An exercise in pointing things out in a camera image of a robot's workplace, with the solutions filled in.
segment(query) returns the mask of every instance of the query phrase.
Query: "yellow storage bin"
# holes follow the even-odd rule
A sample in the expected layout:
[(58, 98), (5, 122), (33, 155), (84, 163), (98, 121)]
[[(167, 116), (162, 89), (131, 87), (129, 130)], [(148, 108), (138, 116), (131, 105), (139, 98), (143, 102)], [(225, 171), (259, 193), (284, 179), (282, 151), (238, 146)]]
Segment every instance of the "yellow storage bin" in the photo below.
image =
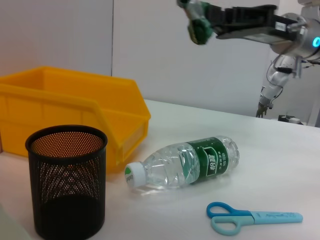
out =
[(27, 156), (25, 141), (32, 133), (56, 125), (86, 125), (107, 135), (107, 172), (116, 173), (147, 136), (150, 117), (133, 80), (53, 67), (0, 77), (5, 152)]

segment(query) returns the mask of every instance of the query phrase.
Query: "table surface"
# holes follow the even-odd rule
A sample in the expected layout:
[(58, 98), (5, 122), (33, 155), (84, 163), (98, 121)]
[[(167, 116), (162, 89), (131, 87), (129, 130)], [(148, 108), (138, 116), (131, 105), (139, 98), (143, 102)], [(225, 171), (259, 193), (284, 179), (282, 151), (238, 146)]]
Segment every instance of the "table surface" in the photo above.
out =
[[(124, 175), (107, 176), (106, 212), (92, 240), (306, 239), (320, 237), (320, 129), (267, 119), (146, 101), (152, 118), (146, 140), (132, 154), (143, 161), (179, 142), (224, 135), (238, 145), (238, 167), (229, 175), (166, 191), (132, 191)], [(237, 236), (217, 234), (206, 207), (298, 212), (303, 223), (245, 226)], [(35, 239), (29, 165), (0, 154), (0, 203)]]

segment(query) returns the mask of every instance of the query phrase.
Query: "pen holder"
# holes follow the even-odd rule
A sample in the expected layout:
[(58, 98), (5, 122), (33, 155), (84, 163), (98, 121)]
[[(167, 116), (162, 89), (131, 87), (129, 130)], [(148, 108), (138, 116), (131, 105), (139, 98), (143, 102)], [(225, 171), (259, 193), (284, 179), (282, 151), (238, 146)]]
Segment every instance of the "pen holder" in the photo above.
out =
[(105, 221), (107, 136), (82, 125), (45, 128), (28, 151), (33, 218), (46, 240), (84, 240)]

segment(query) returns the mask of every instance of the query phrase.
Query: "bottle cap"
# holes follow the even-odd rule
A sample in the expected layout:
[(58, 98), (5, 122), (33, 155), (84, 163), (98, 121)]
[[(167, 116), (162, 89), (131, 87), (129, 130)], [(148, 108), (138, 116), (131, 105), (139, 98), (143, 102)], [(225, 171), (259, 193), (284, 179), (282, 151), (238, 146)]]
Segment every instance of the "bottle cap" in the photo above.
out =
[(124, 176), (126, 183), (131, 188), (147, 184), (147, 175), (141, 162), (133, 162), (125, 166)]

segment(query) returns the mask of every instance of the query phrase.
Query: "robotic arm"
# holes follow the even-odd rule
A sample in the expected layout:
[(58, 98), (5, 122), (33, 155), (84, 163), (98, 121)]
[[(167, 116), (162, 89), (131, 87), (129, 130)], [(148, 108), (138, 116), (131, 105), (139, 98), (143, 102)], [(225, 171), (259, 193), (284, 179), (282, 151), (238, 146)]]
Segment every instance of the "robotic arm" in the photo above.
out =
[(205, 45), (217, 39), (247, 39), (269, 44), (279, 54), (267, 71), (268, 85), (262, 89), (256, 117), (263, 117), (282, 93), (290, 75), (301, 78), (302, 63), (320, 63), (320, 0), (298, 0), (301, 15), (275, 15), (275, 5), (221, 7), (198, 0), (177, 0), (188, 19), (191, 40)]

